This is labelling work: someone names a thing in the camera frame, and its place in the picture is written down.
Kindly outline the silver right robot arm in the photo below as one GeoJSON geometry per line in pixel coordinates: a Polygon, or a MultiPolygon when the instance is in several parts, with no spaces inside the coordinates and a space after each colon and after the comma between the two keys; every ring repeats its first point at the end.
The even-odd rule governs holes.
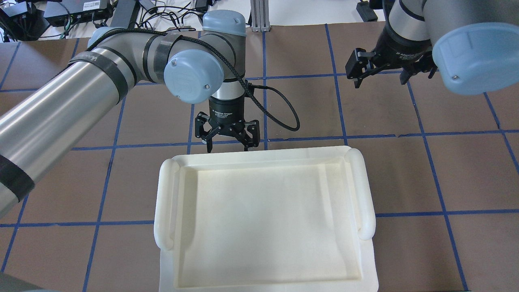
{"type": "Polygon", "coordinates": [[[359,88],[380,72],[401,69],[400,83],[439,71],[456,94],[477,95],[517,84],[517,0],[369,0],[386,23],[371,51],[353,50],[345,73],[359,88]]]}

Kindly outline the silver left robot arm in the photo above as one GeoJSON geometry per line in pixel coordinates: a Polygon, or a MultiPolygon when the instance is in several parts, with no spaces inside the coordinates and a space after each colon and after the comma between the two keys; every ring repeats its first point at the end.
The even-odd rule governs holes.
{"type": "Polygon", "coordinates": [[[217,94],[242,99],[245,17],[209,11],[199,39],[137,28],[99,28],[88,48],[1,116],[1,216],[140,81],[163,84],[196,105],[217,94]]]}

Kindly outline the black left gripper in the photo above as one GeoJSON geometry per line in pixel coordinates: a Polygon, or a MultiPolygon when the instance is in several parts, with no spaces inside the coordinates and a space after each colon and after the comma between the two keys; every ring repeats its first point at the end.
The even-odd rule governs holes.
{"type": "Polygon", "coordinates": [[[236,138],[243,145],[244,151],[258,147],[259,122],[245,120],[245,97],[230,100],[210,97],[208,101],[209,115],[200,112],[195,118],[195,136],[206,144],[208,153],[213,150],[213,137],[216,135],[236,138]]]}

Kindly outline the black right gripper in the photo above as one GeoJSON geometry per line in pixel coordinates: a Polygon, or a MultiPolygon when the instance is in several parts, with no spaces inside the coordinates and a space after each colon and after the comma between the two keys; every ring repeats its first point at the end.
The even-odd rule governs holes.
{"type": "Polygon", "coordinates": [[[428,73],[428,79],[432,79],[438,67],[432,57],[430,40],[415,41],[393,31],[382,31],[373,51],[354,49],[345,64],[345,73],[354,82],[354,87],[360,88],[365,78],[400,68],[403,68],[401,85],[406,85],[419,73],[428,73]]]}

